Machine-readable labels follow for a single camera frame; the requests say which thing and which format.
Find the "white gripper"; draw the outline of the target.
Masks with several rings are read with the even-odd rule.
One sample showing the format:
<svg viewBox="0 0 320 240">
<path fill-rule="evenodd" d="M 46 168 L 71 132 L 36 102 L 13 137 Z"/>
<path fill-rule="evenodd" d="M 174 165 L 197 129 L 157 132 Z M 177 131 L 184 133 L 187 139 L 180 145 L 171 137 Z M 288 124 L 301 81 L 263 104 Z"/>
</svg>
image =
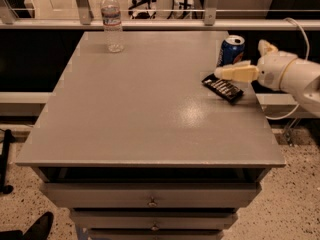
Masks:
<svg viewBox="0 0 320 240">
<path fill-rule="evenodd" d="M 214 75 L 219 79 L 236 82 L 252 82 L 258 79 L 260 85 L 273 91 L 279 91 L 284 70 L 298 56 L 278 51 L 276 46 L 264 39 L 258 42 L 258 51 L 261 57 L 257 66 L 252 65 L 250 60 L 245 60 L 217 67 Z"/>
</svg>

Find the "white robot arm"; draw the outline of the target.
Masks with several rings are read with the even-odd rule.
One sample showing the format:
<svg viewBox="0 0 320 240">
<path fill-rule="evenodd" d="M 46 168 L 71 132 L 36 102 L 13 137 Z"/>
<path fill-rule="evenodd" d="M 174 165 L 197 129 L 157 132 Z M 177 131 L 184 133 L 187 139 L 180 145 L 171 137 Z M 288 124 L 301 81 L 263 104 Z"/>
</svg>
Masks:
<svg viewBox="0 0 320 240">
<path fill-rule="evenodd" d="M 320 64 L 279 51 L 266 40 L 260 40 L 261 57 L 256 65 L 249 60 L 217 67 L 214 75 L 223 80 L 258 83 L 273 91 L 290 94 L 306 111 L 320 116 Z"/>
</svg>

